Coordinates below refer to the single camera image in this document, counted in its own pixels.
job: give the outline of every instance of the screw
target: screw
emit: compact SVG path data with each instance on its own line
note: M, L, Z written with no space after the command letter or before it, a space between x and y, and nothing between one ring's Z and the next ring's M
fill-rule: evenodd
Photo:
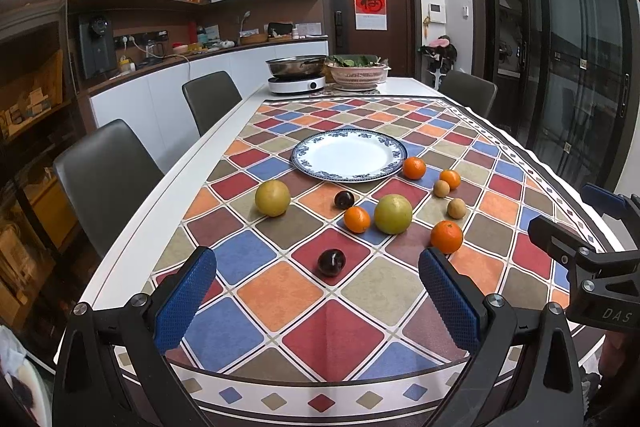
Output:
M489 304L491 304L491 306L494 306L495 308L502 308L504 306L504 298L500 294L492 293L491 295L487 296L486 299Z
M133 295L129 302L132 306L140 307L146 304L148 298L149 295L147 295L146 293L136 293L135 295Z
M558 304L557 302L549 302L549 304L547 305L549 306L549 311L556 314L556 315L561 315L562 314L562 306L560 304Z
M74 307L74 315L84 315L88 309L89 306L86 303L80 302Z

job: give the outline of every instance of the orange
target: orange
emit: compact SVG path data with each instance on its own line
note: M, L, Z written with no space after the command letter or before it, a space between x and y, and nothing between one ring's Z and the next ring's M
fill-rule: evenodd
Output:
M410 180L419 180L427 172L427 165L415 156L407 158L402 164L402 174L404 174Z
M351 232L362 233L370 227L371 218L364 208L352 206L344 213L344 225Z
M442 253L454 253L462 246L462 230L453 221L441 221L431 230L431 246Z
M455 171L442 171L440 173L440 179L449 184L451 190L454 190L460 186L460 174Z

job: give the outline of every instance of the gray chair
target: gray chair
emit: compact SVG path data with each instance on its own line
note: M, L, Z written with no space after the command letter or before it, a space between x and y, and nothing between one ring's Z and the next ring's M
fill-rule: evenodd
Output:
M449 71L440 80L439 91L460 105L470 107L478 116L486 118L494 105L498 86L462 71Z
M122 120L69 147L53 168L100 257L162 179L145 146Z
M200 136L231 111L242 96L226 71L206 74L182 86Z

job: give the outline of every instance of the stainless steel pot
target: stainless steel pot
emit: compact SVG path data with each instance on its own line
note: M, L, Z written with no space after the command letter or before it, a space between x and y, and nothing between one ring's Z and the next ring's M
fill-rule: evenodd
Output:
M300 55L299 57L267 60L271 74L276 78L292 76L320 76L326 55Z

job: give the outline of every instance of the brown door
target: brown door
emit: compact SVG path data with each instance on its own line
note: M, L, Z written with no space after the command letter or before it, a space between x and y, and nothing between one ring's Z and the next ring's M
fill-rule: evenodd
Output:
M357 30L354 0L330 0L330 6L335 54L388 58L391 76L414 76L412 0L386 0L386 30Z

